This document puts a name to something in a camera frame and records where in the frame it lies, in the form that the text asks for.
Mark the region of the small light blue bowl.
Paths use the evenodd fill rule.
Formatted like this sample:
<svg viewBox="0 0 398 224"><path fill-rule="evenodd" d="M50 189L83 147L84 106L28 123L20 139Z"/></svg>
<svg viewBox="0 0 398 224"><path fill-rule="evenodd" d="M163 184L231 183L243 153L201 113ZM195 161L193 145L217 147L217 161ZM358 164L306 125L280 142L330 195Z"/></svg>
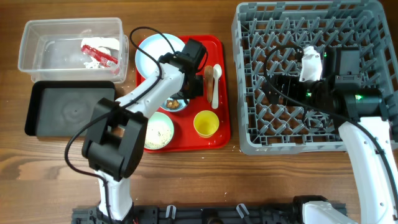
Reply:
<svg viewBox="0 0 398 224"><path fill-rule="evenodd" d="M168 112L176 113L184 110L189 102L190 100L168 98L160 107Z"/></svg>

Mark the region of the brown food scrap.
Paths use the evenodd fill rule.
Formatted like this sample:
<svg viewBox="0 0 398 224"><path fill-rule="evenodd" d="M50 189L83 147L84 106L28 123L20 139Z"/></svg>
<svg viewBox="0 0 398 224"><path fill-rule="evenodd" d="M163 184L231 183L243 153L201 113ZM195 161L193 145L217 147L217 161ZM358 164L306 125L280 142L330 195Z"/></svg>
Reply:
<svg viewBox="0 0 398 224"><path fill-rule="evenodd" d="M180 106L180 103L178 102L178 100L167 100L165 107L170 109L170 110L176 110L178 109Z"/></svg>

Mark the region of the yellow plastic cup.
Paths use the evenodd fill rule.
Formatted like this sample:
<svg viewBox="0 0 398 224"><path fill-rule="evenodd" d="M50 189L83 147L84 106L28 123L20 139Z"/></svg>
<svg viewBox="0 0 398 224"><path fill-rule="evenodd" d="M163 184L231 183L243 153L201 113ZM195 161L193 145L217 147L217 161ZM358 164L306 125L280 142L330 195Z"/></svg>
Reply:
<svg viewBox="0 0 398 224"><path fill-rule="evenodd" d="M193 126L201 138L210 138L220 125L218 116L209 110L203 110L194 117Z"/></svg>

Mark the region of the light green bowl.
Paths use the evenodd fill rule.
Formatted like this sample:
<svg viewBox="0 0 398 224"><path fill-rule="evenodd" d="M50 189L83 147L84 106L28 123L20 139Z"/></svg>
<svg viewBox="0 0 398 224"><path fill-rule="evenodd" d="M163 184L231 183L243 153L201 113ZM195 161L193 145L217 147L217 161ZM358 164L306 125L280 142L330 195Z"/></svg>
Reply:
<svg viewBox="0 0 398 224"><path fill-rule="evenodd" d="M147 124L145 148L149 150L162 149L170 143L174 136L174 124L164 113L155 112Z"/></svg>

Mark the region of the white rice pile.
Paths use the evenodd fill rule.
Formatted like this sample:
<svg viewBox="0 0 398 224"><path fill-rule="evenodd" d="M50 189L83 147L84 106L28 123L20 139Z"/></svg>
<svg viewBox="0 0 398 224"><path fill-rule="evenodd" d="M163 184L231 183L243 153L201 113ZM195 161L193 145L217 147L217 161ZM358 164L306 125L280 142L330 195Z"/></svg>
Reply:
<svg viewBox="0 0 398 224"><path fill-rule="evenodd" d="M172 136L172 129L165 122L151 122L147 126L145 147L147 149L160 149L171 141Z"/></svg>

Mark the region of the red and white wrapper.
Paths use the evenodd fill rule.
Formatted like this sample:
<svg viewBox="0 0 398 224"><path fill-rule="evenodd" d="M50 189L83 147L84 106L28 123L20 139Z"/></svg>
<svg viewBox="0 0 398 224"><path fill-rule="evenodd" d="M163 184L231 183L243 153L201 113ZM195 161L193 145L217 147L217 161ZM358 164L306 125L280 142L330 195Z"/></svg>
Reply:
<svg viewBox="0 0 398 224"><path fill-rule="evenodd" d="M88 55L90 62L84 62L86 68L114 68L113 74L118 74L119 60L111 55L112 50L119 51L119 40L108 37L89 37L81 41L81 52Z"/></svg>

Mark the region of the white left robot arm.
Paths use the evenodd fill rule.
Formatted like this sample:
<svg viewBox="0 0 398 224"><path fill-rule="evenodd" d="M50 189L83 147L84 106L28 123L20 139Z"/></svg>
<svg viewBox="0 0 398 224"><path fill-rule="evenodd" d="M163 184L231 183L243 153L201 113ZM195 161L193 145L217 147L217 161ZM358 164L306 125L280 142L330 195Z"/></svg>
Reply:
<svg viewBox="0 0 398 224"><path fill-rule="evenodd" d="M88 159L90 174L99 182L101 200L91 208L75 208L73 223L135 223L129 177L144 153L149 118L171 97L194 99L203 93L197 77L208 59L206 47L189 39L181 51L154 59L157 69L138 87L116 101L102 98L90 122L80 128L65 147L65 162L77 173L68 152L74 140L85 134L81 153Z"/></svg>

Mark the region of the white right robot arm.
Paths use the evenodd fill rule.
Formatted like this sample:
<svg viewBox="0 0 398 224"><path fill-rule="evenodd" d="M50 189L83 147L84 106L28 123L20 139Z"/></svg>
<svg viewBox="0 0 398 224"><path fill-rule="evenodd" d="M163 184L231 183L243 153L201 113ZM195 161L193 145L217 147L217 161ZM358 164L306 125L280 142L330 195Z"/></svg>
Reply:
<svg viewBox="0 0 398 224"><path fill-rule="evenodd" d="M300 75L264 70L268 102L328 114L349 154L362 222L397 223L397 166L387 105L380 90L361 85L359 49L329 48L321 54L312 46L291 49Z"/></svg>

